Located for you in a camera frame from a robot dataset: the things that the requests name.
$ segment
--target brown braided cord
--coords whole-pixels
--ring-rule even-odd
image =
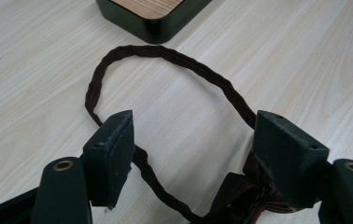
[[[111,50],[96,67],[92,82],[86,93],[85,106],[94,121],[101,126],[103,122],[94,113],[98,103],[102,80],[106,74],[106,69],[115,61],[121,59],[139,56],[147,58],[163,58],[170,63],[175,63],[185,67],[204,78],[208,82],[220,87],[226,98],[231,102],[241,118],[252,129],[255,128],[255,113],[249,108],[244,98],[234,89],[232,83],[202,63],[198,63],[193,58],[183,55],[173,49],[167,49],[163,46],[125,46]],[[232,176],[226,178],[219,190],[219,195],[213,202],[211,211],[204,217],[199,217],[189,209],[189,207],[165,191],[160,184],[153,169],[148,164],[148,153],[139,146],[135,146],[133,163],[141,170],[143,179],[153,189],[156,196],[169,207],[178,211],[184,218],[192,223],[255,223],[261,212],[269,210],[277,213],[290,213],[295,211],[285,202],[284,197],[272,186],[271,179],[264,169],[260,166],[255,156],[250,152],[247,162],[244,166],[246,175]],[[250,206],[249,214],[235,216],[226,211],[228,205],[238,202],[239,206],[247,206],[244,198],[251,196],[252,192],[259,192],[266,189],[266,198],[256,199],[255,206]]]

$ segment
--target wood grain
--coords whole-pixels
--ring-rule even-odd
[[[112,0],[136,15],[146,19],[159,19],[168,15],[183,0]]]
[[[0,203],[38,186],[42,169],[79,156],[97,130],[84,109],[92,72],[120,45],[143,41],[94,1],[0,1]],[[256,111],[296,123],[353,159],[353,1],[212,1],[165,44],[228,78]],[[102,119],[134,111],[135,142],[164,187],[203,216],[224,176],[241,173],[252,130],[222,92],[160,59],[112,64]],[[318,208],[264,213],[259,223],[318,223]],[[129,174],[118,206],[94,223],[188,223]]]

